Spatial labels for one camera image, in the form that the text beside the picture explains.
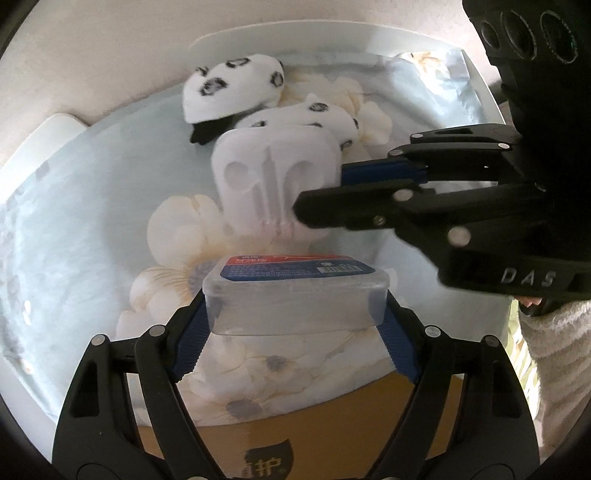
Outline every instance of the white molded packaging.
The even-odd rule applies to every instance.
[[[350,257],[226,257],[203,281],[217,335],[358,330],[384,321],[389,276]]]
[[[340,145],[325,128],[304,125],[230,130],[216,142],[213,175],[224,218],[239,234],[311,242],[327,235],[293,214],[305,190],[340,184]]]

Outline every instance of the printed logo on cardboard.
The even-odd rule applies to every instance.
[[[253,448],[244,455],[243,478],[285,480],[294,465],[294,452],[289,439],[277,445]]]

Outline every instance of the black and white plush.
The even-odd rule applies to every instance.
[[[203,145],[213,140],[230,125],[232,115],[277,106],[284,83],[283,65],[267,55],[196,69],[183,88],[184,118],[194,126],[191,141]]]
[[[339,142],[341,149],[350,147],[359,140],[359,124],[346,110],[326,103],[313,93],[306,101],[296,105],[269,108],[249,115],[236,124],[236,128],[266,127],[279,125],[311,125],[325,128]]]

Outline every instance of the fluffy white sleeve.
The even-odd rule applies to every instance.
[[[542,460],[568,435],[591,398],[591,301],[577,301],[541,317],[520,312],[521,331],[538,365],[536,418]]]

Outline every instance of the human hand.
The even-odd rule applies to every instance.
[[[525,307],[531,307],[532,305],[539,305],[542,303],[542,299],[535,299],[532,297],[515,297],[515,299]]]

